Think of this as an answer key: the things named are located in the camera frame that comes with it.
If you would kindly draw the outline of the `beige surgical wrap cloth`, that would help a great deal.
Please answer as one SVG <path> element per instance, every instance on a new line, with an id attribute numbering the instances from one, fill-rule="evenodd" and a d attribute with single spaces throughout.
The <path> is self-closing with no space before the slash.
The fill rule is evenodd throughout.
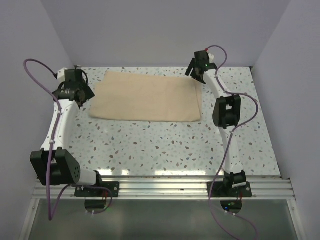
<path id="1" fill-rule="evenodd" d="M 190 123 L 202 118 L 202 89 L 190 77 L 107 71 L 89 115 L 116 121 Z"/>

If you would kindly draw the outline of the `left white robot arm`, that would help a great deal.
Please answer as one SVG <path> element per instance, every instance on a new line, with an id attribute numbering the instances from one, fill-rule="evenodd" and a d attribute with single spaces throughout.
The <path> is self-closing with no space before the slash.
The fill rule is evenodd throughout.
<path id="1" fill-rule="evenodd" d="M 31 153 L 30 162 L 42 185 L 86 186 L 87 192 L 96 197 L 104 190 L 98 172 L 81 168 L 68 151 L 76 117 L 95 95 L 82 69 L 65 69 L 58 77 L 62 82 L 52 92 L 54 110 L 49 131 L 40 150 Z"/>

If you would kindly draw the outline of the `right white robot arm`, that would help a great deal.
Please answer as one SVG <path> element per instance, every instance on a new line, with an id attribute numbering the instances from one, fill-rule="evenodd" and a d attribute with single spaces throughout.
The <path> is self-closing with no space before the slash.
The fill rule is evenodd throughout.
<path id="1" fill-rule="evenodd" d="M 224 157 L 222 160 L 223 180 L 208 184 L 208 195 L 215 198 L 235 196 L 246 187 L 247 177 L 240 158 L 237 138 L 232 129 L 237 127 L 241 118 L 241 97 L 229 93 L 225 83 L 218 80 L 218 67 L 212 62 L 207 50 L 194 53 L 185 75 L 201 84 L 208 85 L 216 101 L 212 120 L 222 138 Z"/>

